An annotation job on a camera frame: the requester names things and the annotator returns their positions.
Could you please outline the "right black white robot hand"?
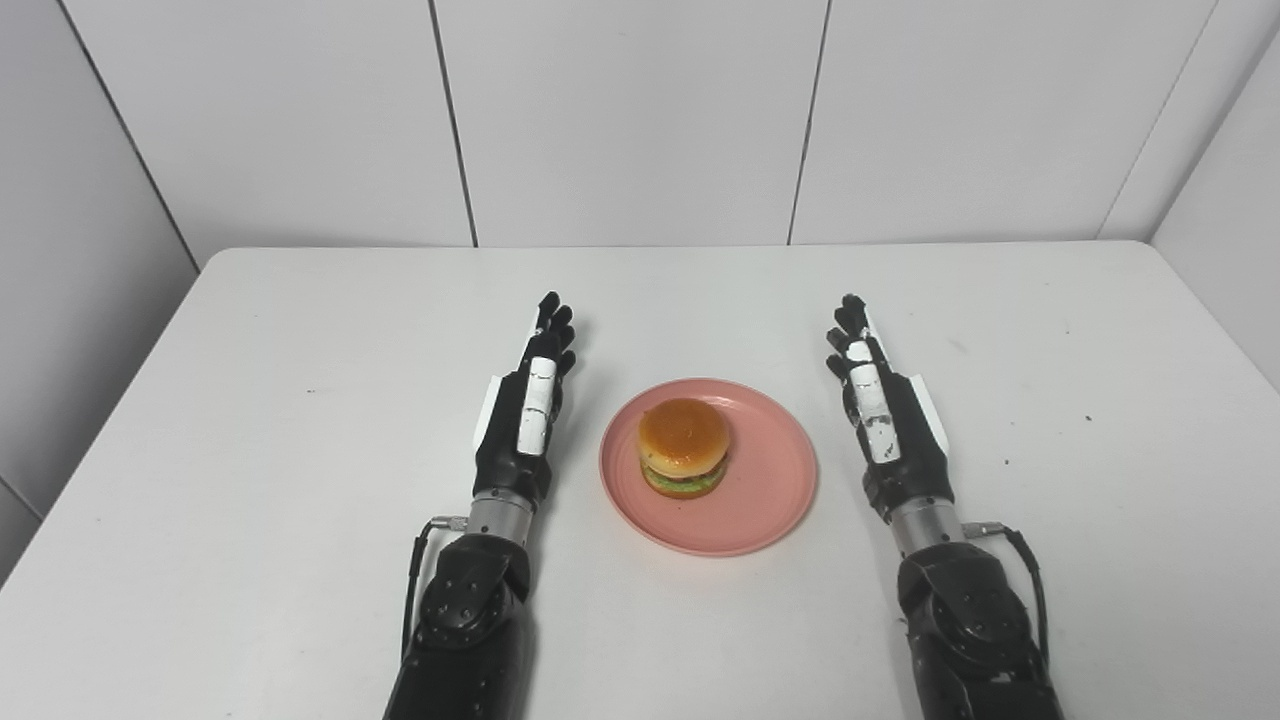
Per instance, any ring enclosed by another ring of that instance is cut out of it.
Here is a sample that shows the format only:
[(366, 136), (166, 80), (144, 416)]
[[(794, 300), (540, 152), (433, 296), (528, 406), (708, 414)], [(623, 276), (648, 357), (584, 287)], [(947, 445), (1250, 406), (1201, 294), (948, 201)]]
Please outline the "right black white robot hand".
[(867, 462), (861, 486), (883, 519), (913, 498), (954, 502), (941, 420), (919, 375), (892, 366), (865, 301), (847, 293), (833, 313), (826, 365)]

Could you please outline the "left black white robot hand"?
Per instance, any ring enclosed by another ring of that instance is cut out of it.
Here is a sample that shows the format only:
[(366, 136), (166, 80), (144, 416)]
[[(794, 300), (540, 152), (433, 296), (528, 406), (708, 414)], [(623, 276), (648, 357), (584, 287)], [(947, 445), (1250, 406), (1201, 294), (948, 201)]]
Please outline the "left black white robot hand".
[(563, 383), (576, 364), (573, 310), (556, 291), (538, 304), (516, 369), (486, 391), (475, 451), (472, 493), (513, 495), (539, 506), (552, 482), (547, 451), (564, 401)]

